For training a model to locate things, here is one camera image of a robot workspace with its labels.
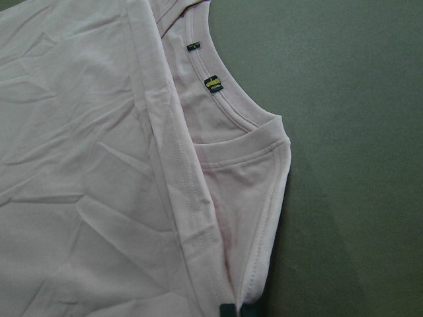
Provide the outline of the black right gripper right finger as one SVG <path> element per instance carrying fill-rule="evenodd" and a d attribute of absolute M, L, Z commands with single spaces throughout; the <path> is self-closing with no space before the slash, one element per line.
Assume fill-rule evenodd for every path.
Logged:
<path fill-rule="evenodd" d="M 241 317 L 260 317 L 256 303 L 243 303 L 241 306 Z"/>

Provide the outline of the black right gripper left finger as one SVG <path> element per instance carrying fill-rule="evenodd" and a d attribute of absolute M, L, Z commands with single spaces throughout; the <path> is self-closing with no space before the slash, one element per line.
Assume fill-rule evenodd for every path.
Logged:
<path fill-rule="evenodd" d="M 220 317 L 238 317 L 237 307 L 233 303 L 224 303 L 219 305 Z"/>

